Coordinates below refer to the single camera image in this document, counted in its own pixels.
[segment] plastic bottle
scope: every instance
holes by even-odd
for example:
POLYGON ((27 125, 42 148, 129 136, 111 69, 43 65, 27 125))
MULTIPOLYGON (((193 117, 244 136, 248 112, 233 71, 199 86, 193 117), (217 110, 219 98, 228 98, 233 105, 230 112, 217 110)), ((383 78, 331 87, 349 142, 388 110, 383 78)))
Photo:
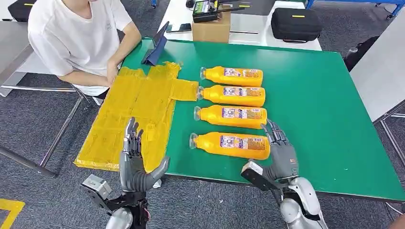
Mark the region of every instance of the plastic bottle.
POLYGON ((358 51, 358 49, 356 47, 349 48, 349 50, 347 51, 347 54, 346 54, 346 58, 348 58, 353 53, 356 53, 357 51, 358 51))
POLYGON ((263 71, 245 68, 214 68, 200 69, 201 79, 209 79, 215 83, 224 83, 238 86, 260 87, 263 81, 263 71))
POLYGON ((194 120, 204 120, 214 125, 228 125, 252 129, 261 129, 266 125, 267 110, 258 107, 220 106, 194 108, 194 120))
POLYGON ((210 132, 190 135, 190 148, 200 148, 211 154, 265 160, 270 155, 267 137, 257 135, 210 132))
POLYGON ((208 99, 219 104, 261 107, 265 103, 266 91, 261 87, 215 85, 210 88, 199 87, 197 98, 208 99))

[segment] black case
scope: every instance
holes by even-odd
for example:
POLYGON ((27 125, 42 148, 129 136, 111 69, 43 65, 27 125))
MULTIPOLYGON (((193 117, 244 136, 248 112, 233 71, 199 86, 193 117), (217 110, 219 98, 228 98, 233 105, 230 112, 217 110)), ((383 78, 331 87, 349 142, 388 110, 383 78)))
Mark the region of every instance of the black case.
POLYGON ((19 22, 28 22, 32 5, 36 0, 17 0, 9 6, 11 16, 19 22))
POLYGON ((322 25, 313 10, 276 8, 271 18, 276 39, 285 42, 308 42, 320 36, 322 25))

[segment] yellow plastic bag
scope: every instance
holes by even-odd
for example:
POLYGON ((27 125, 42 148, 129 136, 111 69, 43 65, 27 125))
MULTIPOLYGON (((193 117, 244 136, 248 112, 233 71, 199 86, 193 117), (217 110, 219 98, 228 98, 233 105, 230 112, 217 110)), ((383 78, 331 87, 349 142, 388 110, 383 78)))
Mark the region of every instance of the yellow plastic bag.
POLYGON ((151 67, 148 76, 141 69, 122 68, 74 163, 78 167, 117 171, 124 127, 130 117, 135 117, 144 129, 145 170, 154 170, 166 151, 173 99, 196 100, 198 82, 176 79, 179 70, 180 66, 171 62, 151 67))

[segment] robot finger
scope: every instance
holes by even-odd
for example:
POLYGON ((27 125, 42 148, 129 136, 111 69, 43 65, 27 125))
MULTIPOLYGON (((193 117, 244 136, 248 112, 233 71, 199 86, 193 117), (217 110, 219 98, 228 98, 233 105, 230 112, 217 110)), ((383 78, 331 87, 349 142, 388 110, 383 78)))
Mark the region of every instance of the robot finger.
POLYGON ((279 130, 273 130, 273 135, 277 142, 281 141, 281 135, 279 130))
POLYGON ((132 134, 134 124, 135 124, 135 118, 131 117, 128 121, 127 127, 125 128, 124 136, 128 136, 128 135, 132 134))
POLYGON ((138 133, 138 138, 139 138, 139 140, 140 140, 140 138, 142 137, 142 134, 143 134, 143 129, 140 129, 140 131, 139 131, 139 133, 138 133))
POLYGON ((162 161, 160 162, 159 166, 154 169, 152 172, 149 173, 149 175, 152 177, 153 181, 150 182, 151 187, 153 184, 158 181, 169 169, 169 162, 170 162, 170 157, 165 156, 162 161))
POLYGON ((280 127, 278 127, 277 123, 273 122, 273 128, 274 130, 280 130, 280 127))
POLYGON ((260 124, 260 126, 261 126, 262 129, 264 130, 264 132, 265 132, 265 134, 266 134, 266 136, 267 136, 267 138, 268 138, 269 143, 272 144, 273 142, 275 142, 273 133, 272 133, 271 131, 267 130, 267 127, 266 127, 265 125, 260 124))
POLYGON ((270 119, 266 119, 266 120, 267 120, 266 125, 269 125, 271 127, 271 129, 273 129, 274 128, 273 121, 271 121, 270 119))
POLYGON ((281 131, 281 134, 282 134, 282 141, 283 141, 286 145, 291 145, 291 143, 290 143, 288 137, 286 136, 286 133, 284 133, 283 130, 281 131))
POLYGON ((139 127, 139 123, 138 123, 138 122, 135 122, 135 123, 134 123, 134 127, 133 127, 134 134, 137 133, 138 127, 139 127))
POLYGON ((284 133, 284 131, 280 131, 280 140, 283 142, 286 141, 286 134, 284 133))

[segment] green tabletop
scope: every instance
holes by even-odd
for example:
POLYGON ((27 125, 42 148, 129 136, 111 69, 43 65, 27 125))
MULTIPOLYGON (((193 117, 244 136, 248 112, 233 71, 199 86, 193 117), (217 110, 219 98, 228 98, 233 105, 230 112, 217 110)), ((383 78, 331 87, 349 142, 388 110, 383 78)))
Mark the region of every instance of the green tabletop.
MULTIPOLYGON (((142 43, 123 66, 148 67, 140 62, 151 40, 142 43)), ((394 168, 376 130, 336 52, 282 49, 210 42, 168 41, 159 62, 182 63, 179 79, 199 81, 199 71, 226 66, 257 68, 264 72, 264 108, 297 151, 299 174, 316 191, 405 201, 394 168)), ((194 121, 194 106, 212 102, 177 101, 166 155, 168 174, 213 181, 248 183, 240 176, 246 159, 189 149, 190 133, 225 132, 264 135, 262 130, 211 125, 194 121)), ((260 161, 271 164, 271 159, 260 161)))

